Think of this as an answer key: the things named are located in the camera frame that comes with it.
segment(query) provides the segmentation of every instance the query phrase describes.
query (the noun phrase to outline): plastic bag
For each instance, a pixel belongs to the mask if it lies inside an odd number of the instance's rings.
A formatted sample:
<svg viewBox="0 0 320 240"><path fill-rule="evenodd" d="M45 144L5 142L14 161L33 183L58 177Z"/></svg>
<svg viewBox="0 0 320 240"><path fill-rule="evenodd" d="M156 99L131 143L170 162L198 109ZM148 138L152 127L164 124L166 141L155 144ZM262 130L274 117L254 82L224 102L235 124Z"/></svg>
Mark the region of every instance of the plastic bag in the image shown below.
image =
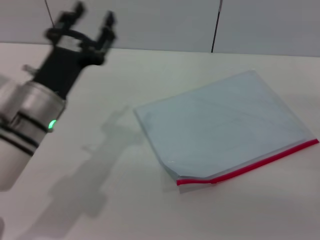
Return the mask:
<svg viewBox="0 0 320 240"><path fill-rule="evenodd" d="M253 70L135 113L177 185L225 181L319 143Z"/></svg>

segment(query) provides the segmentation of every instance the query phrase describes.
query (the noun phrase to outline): green led light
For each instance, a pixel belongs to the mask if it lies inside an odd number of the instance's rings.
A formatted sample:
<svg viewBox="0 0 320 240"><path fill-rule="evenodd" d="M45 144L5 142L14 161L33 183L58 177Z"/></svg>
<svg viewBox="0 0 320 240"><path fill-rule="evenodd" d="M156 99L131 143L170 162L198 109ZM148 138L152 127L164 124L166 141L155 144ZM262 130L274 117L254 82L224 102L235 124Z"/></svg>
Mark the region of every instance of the green led light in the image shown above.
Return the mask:
<svg viewBox="0 0 320 240"><path fill-rule="evenodd" d="M54 125L56 124L56 121L57 121L57 120L52 120L52 121L49 123L48 129L52 129L52 128L54 127Z"/></svg>

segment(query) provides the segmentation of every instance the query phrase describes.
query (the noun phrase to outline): white wall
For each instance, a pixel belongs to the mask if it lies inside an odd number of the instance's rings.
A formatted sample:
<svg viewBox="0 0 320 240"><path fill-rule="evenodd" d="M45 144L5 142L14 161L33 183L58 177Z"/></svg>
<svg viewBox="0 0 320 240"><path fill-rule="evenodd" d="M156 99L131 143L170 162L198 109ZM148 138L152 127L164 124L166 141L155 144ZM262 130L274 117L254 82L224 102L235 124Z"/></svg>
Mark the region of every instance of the white wall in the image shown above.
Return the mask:
<svg viewBox="0 0 320 240"><path fill-rule="evenodd" d="M224 0L213 51L320 56L320 1Z"/></svg>
<svg viewBox="0 0 320 240"><path fill-rule="evenodd" d="M44 0L0 0L0 42L47 43L51 26Z"/></svg>
<svg viewBox="0 0 320 240"><path fill-rule="evenodd" d="M52 17L75 0L48 0ZM76 30L95 38L107 10L118 23L117 48L211 51L219 0L85 0L88 12Z"/></svg>

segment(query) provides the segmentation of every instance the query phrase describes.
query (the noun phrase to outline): ziplock bag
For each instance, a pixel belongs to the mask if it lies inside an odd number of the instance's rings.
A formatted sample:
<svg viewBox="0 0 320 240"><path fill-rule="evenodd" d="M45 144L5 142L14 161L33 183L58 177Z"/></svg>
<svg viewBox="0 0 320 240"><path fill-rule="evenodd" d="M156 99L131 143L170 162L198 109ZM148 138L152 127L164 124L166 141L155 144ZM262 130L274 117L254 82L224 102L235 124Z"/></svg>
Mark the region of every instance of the ziplock bag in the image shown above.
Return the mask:
<svg viewBox="0 0 320 240"><path fill-rule="evenodd" d="M177 185L215 184L319 143L253 70L135 113Z"/></svg>

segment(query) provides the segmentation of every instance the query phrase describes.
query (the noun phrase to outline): white tabletop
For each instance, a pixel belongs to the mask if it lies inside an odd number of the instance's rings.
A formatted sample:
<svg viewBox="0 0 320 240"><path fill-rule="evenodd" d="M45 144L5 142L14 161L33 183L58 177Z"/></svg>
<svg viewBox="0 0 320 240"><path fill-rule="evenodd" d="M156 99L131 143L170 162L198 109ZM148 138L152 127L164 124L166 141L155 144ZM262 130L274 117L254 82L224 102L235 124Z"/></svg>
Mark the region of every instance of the white tabletop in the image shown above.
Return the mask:
<svg viewBox="0 0 320 240"><path fill-rule="evenodd" d="M28 80L47 45L0 44ZM318 240L320 145L217 185L177 187L133 108L250 69L320 138L320 58L113 49L90 66L18 182L0 193L3 240Z"/></svg>

